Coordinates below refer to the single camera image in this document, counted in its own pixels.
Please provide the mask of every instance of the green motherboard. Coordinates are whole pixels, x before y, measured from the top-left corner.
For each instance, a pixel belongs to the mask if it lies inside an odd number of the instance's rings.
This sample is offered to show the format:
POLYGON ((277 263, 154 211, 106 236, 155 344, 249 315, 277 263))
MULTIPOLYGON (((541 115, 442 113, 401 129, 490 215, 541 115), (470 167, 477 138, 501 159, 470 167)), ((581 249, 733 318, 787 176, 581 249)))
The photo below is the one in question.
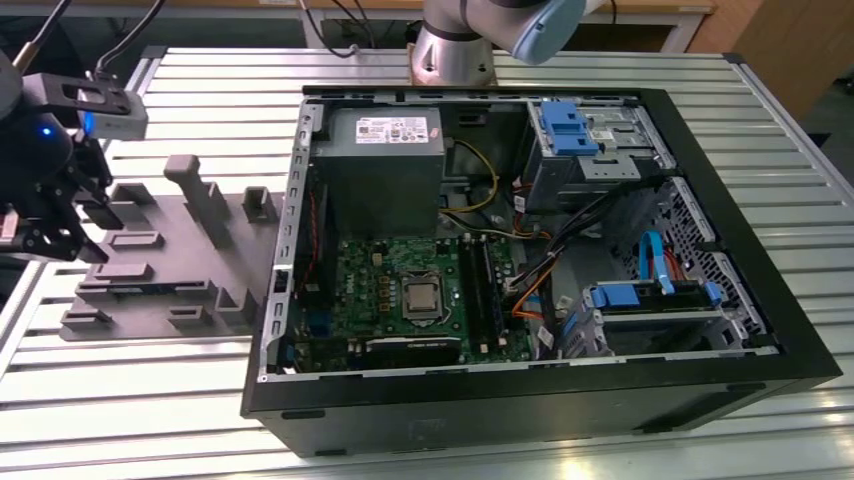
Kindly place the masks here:
MULTIPOLYGON (((500 348, 472 348, 465 316, 456 238, 397 238, 381 241, 344 240, 338 243, 334 278, 334 305, 328 342, 314 342, 310 370, 352 370, 340 358, 342 345, 334 339, 394 336, 453 337, 461 340, 458 364, 529 360, 526 330, 502 335, 500 348), (414 292, 434 292, 424 301, 414 292), (434 308, 421 318, 416 302, 434 308)), ((489 268, 500 281, 513 274, 509 243, 497 238, 488 243, 489 268)))

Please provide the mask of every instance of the motherboard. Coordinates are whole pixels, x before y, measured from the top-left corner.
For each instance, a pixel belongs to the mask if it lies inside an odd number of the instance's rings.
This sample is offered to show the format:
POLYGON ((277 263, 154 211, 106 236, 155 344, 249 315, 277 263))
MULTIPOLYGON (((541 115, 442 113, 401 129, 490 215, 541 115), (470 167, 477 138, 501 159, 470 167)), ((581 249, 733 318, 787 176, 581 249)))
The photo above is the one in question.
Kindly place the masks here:
POLYGON ((306 313, 296 345, 302 369, 529 360, 526 330, 504 322, 497 292, 510 275, 502 238, 341 241, 334 304, 306 313))

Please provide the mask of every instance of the ram slot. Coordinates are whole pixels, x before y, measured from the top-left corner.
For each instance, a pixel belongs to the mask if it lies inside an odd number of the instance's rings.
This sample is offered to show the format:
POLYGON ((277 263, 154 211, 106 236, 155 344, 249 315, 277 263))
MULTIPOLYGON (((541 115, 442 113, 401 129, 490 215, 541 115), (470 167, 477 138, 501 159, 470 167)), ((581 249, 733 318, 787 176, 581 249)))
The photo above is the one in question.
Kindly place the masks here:
POLYGON ((504 322, 486 243, 461 239, 457 256, 470 351, 488 353, 497 348, 504 322))

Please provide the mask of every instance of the cpu socket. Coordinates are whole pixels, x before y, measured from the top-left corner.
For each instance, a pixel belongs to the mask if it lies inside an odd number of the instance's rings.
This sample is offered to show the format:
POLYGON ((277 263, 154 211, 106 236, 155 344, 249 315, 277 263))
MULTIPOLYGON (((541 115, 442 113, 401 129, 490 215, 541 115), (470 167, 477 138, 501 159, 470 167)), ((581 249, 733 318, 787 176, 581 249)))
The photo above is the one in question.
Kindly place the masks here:
POLYGON ((437 275, 405 276, 402 286, 402 318, 418 327, 441 320, 441 279, 437 275))

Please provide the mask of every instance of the slotted aluminum table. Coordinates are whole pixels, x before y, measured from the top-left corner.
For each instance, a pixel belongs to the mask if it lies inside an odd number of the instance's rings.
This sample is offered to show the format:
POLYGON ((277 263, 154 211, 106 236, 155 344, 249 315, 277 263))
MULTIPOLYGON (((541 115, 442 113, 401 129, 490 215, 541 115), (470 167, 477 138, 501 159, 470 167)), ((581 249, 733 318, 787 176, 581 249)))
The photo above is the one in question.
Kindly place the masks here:
MULTIPOLYGON (((402 51, 340 60, 312 50, 170 49, 143 59, 130 85, 143 93, 147 140, 107 145, 117 181, 177 193, 159 176, 165 157, 193 153, 225 193, 281 192, 302 85, 404 84, 405 62, 402 51)), ((501 85, 669 91, 848 374, 679 435, 302 460, 237 414, 246 337, 65 343, 55 332, 85 267, 33 263, 0 317, 0 478, 851 474, 854 195, 753 74, 716 55, 562 54, 526 67, 498 54, 496 64, 501 85)))

